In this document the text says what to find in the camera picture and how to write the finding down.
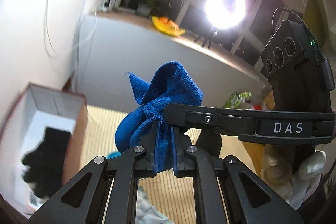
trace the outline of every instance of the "barcode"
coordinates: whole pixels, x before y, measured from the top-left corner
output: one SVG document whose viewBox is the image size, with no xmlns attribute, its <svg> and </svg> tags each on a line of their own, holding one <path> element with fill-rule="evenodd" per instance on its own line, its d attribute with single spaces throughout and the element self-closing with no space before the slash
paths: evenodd
<svg viewBox="0 0 336 224">
<path fill-rule="evenodd" d="M 37 198 L 33 193 L 30 193 L 29 195 L 29 202 L 30 204 L 37 206 Z"/>
</svg>

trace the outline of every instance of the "white lettering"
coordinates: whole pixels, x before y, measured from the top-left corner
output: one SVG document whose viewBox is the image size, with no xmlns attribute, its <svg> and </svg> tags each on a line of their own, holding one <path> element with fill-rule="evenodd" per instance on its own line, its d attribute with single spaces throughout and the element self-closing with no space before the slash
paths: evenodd
<svg viewBox="0 0 336 224">
<path fill-rule="evenodd" d="M 296 131 L 296 133 L 301 133 L 302 132 L 302 127 L 300 127 L 302 125 L 302 122 L 299 122 L 298 124 L 297 124 L 297 129 L 299 129 L 300 131 Z"/>
<path fill-rule="evenodd" d="M 276 122 L 276 123 L 274 124 L 274 133 L 279 133 L 280 130 L 281 130 L 281 123 Z"/>
<path fill-rule="evenodd" d="M 292 133 L 292 126 L 291 126 L 291 123 L 290 123 L 290 122 L 288 123 L 288 126 L 287 126 L 287 128 L 286 128 L 285 133 L 287 133 L 287 131 L 289 131 L 290 133 Z"/>
</svg>

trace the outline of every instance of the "wooden windowsill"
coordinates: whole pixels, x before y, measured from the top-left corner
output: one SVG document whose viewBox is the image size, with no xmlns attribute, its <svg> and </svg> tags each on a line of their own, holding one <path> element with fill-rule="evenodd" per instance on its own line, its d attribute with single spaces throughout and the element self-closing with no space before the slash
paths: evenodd
<svg viewBox="0 0 336 224">
<path fill-rule="evenodd" d="M 184 34 L 181 37 L 171 37 L 169 35 L 166 35 L 160 31 L 158 31 L 152 21 L 148 18 L 144 18 L 141 16 L 133 15 L 130 13 L 124 13 L 124 12 L 109 12 L 109 13 L 98 13 L 98 17 L 103 18 L 109 18 L 112 20 L 118 20 L 118 21 L 124 21 L 127 23 L 130 23 L 132 25 L 137 25 L 143 28 L 146 28 L 148 30 L 151 30 L 153 32 L 159 33 L 161 35 L 164 35 L 171 39 L 172 41 L 175 41 L 179 44 L 182 44 L 186 47 L 189 47 L 191 49 L 194 49 L 198 52 L 201 52 L 203 54 L 206 54 L 212 58 L 215 58 L 216 60 L 233 67 L 234 69 L 248 75 L 249 77 L 255 79 L 256 81 L 265 81 L 266 78 L 264 78 L 263 75 L 257 73 L 254 68 L 246 63 L 244 60 L 240 59 L 237 56 L 232 55 L 229 51 L 224 49 L 223 47 L 212 43 L 210 50 L 208 49 L 208 44 L 204 48 L 201 47 L 204 39 L 199 39 L 197 42 L 194 42 L 194 37 L 190 34 Z"/>
</svg>

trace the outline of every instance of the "plant pot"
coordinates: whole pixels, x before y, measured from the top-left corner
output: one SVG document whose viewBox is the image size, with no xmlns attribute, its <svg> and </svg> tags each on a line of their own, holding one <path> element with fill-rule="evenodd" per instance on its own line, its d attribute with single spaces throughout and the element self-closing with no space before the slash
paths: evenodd
<svg viewBox="0 0 336 224">
<path fill-rule="evenodd" d="M 139 4 L 136 13 L 142 17 L 149 17 L 152 8 L 146 4 Z"/>
</svg>

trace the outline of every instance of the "camera lens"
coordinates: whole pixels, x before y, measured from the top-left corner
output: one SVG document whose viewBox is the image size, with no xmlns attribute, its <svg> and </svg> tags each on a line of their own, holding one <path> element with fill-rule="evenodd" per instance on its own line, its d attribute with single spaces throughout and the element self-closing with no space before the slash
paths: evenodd
<svg viewBox="0 0 336 224">
<path fill-rule="evenodd" d="M 274 51 L 273 51 L 273 60 L 274 60 L 274 63 L 275 65 L 278 67 L 278 68 L 281 68 L 284 64 L 284 55 L 281 51 L 280 48 L 276 48 Z"/>
<path fill-rule="evenodd" d="M 295 42 L 290 37 L 287 37 L 285 40 L 285 50 L 290 57 L 295 54 Z"/>
<path fill-rule="evenodd" d="M 265 67 L 268 73 L 272 72 L 273 67 L 272 67 L 272 62 L 270 59 L 266 60 Z"/>
</svg>

